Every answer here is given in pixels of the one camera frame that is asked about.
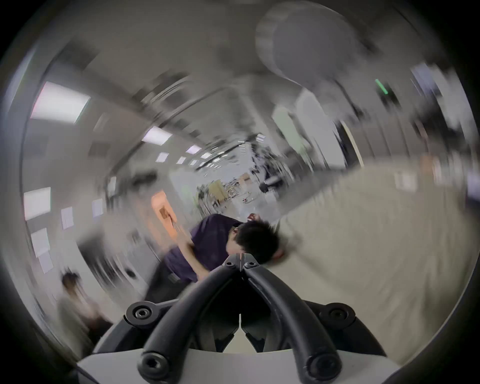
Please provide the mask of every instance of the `fluorescent light panel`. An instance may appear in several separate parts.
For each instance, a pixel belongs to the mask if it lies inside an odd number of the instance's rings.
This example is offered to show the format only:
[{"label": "fluorescent light panel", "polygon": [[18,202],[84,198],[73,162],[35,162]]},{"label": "fluorescent light panel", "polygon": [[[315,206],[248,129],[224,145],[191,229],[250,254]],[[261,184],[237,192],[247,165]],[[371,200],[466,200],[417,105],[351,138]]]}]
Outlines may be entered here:
[{"label": "fluorescent light panel", "polygon": [[168,152],[160,152],[160,154],[156,158],[155,162],[156,163],[164,163],[165,160],[167,159],[167,157],[168,157]]},{"label": "fluorescent light panel", "polygon": [[30,118],[75,124],[90,96],[46,82],[38,95]]},{"label": "fluorescent light panel", "polygon": [[198,145],[192,145],[189,149],[187,149],[185,152],[191,154],[191,155],[194,155],[196,154],[198,151],[200,151],[201,148],[198,146]]},{"label": "fluorescent light panel", "polygon": [[51,188],[42,188],[24,193],[25,220],[50,212]]},{"label": "fluorescent light panel", "polygon": [[152,127],[146,133],[142,141],[145,141],[147,143],[162,145],[162,144],[165,144],[165,142],[169,139],[171,135],[172,135],[171,133],[168,133],[167,131],[164,131],[161,128]]}]

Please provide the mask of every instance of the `purple t-shirt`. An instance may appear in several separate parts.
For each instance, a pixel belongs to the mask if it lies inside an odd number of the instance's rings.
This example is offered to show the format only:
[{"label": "purple t-shirt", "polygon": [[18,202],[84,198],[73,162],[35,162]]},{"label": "purple t-shirt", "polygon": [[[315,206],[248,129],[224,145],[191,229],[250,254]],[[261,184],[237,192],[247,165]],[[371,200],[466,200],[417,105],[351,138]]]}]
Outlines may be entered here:
[{"label": "purple t-shirt", "polygon": [[[222,265],[228,257],[225,249],[228,233],[238,227],[240,221],[231,217],[213,214],[204,218],[192,231],[193,253],[197,260],[209,271]],[[178,247],[165,255],[164,262],[170,271],[182,280],[197,281],[197,275],[183,257]]]}]

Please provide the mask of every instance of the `orange object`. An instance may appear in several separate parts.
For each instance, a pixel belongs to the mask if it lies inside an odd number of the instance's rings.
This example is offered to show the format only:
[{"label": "orange object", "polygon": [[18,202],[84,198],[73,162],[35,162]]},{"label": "orange object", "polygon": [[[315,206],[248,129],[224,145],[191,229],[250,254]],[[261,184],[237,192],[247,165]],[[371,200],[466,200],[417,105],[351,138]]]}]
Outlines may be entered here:
[{"label": "orange object", "polygon": [[177,222],[177,216],[175,215],[175,212],[173,212],[172,206],[168,202],[165,192],[160,191],[152,196],[152,208],[170,237],[176,239],[178,233],[174,227],[174,223]]}]

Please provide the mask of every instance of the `man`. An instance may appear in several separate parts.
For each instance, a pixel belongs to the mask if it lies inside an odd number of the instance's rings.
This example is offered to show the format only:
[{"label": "man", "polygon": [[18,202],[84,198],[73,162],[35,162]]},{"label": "man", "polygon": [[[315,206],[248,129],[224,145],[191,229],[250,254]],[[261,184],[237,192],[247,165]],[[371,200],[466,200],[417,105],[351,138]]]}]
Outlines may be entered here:
[{"label": "man", "polygon": [[65,294],[59,299],[58,313],[66,343],[81,359],[88,356],[112,323],[101,315],[97,303],[80,291],[80,277],[67,271],[61,278]]},{"label": "man", "polygon": [[255,214],[246,223],[210,215],[192,230],[191,238],[181,229],[178,233],[178,247],[165,255],[164,262],[182,280],[202,280],[232,254],[251,253],[260,264],[281,255],[278,235]]}]

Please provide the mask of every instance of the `black hair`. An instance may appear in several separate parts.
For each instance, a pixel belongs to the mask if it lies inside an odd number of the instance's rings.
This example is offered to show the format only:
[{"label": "black hair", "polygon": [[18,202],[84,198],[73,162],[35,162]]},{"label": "black hair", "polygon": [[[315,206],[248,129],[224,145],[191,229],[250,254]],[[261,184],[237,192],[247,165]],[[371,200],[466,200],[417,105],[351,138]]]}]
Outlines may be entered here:
[{"label": "black hair", "polygon": [[80,280],[80,276],[78,276],[78,273],[72,272],[70,270],[66,271],[61,277],[61,283],[64,287],[67,287],[69,283],[75,285],[78,280]]},{"label": "black hair", "polygon": [[272,226],[262,220],[248,221],[238,227],[235,242],[258,263],[269,261],[278,249],[278,235]]}]

